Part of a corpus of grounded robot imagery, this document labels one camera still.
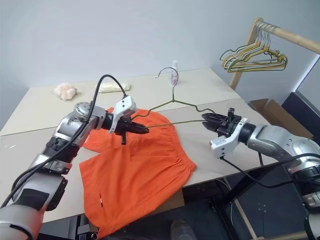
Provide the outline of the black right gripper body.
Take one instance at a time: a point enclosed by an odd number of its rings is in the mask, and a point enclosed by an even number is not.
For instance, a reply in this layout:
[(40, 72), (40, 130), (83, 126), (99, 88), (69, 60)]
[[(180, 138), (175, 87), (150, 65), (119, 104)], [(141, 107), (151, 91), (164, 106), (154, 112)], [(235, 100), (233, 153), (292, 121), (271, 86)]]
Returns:
[(220, 126), (217, 128), (218, 136), (230, 137), (241, 119), (241, 116), (235, 115), (235, 109), (230, 107), (227, 111), (227, 115), (219, 116)]

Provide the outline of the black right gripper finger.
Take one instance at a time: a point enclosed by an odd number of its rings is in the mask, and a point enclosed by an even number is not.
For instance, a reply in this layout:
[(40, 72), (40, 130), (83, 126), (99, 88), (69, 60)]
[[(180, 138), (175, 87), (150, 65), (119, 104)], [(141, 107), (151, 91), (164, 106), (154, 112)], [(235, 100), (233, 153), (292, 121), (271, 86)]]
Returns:
[(205, 121), (214, 123), (214, 124), (222, 124), (224, 122), (227, 122), (227, 116), (217, 114), (217, 113), (208, 112), (208, 113), (202, 114), (201, 116)]
[(221, 127), (221, 123), (216, 122), (203, 121), (202, 124), (207, 130), (212, 132), (217, 132), (218, 129)]

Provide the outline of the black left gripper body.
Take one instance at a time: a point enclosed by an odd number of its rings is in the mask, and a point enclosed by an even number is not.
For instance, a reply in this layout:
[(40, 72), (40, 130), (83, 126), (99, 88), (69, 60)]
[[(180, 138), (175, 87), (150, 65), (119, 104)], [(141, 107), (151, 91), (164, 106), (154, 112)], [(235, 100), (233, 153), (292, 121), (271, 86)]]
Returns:
[(115, 134), (121, 137), (121, 144), (126, 145), (127, 143), (127, 132), (132, 130), (132, 119), (131, 117), (122, 116), (116, 125)]

